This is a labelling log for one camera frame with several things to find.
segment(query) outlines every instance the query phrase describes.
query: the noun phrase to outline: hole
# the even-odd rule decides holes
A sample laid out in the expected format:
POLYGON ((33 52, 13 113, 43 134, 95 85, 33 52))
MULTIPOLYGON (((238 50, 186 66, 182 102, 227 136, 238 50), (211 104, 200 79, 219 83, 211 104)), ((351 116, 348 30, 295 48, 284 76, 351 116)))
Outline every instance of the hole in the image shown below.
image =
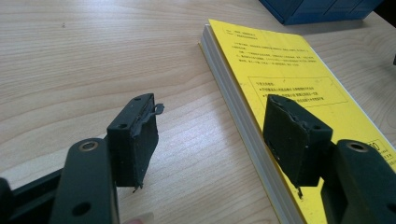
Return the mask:
POLYGON ((350 149, 355 150, 357 152, 368 152, 367 147, 359 143, 347 143, 346 144, 350 149))
POLYGON ((90 210, 91 210, 90 203, 80 203, 73 208, 72 214, 75 217, 80 217, 85 215, 90 210))
POLYGON ((93 148, 94 146, 95 146, 95 143, 90 142, 90 143, 84 144, 84 145, 82 146, 82 148, 84 148, 84 149, 90 149, 90 148, 93 148))
POLYGON ((99 146, 99 144, 95 141, 90 141, 90 142, 85 142, 81 145, 79 145, 79 150, 86 152, 86 151, 91 151, 96 149, 99 146))
POLYGON ((388 209, 389 209, 392 213, 396 214, 396 203, 389 203, 389 204, 388 204, 388 209))
POLYGON ((124 128, 126 128, 126 126, 128 126, 128 125, 126 125, 126 124, 119 124, 119 125, 117 125, 117 128, 124 129, 124 128))

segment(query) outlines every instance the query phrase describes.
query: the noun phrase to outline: blue plastic bin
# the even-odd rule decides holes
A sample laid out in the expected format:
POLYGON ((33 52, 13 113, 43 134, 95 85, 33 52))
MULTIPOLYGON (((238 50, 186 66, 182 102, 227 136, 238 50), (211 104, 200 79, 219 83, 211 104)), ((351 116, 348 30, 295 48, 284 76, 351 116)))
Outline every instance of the blue plastic bin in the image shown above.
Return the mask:
POLYGON ((362 20, 383 0, 260 0, 285 25, 362 20))

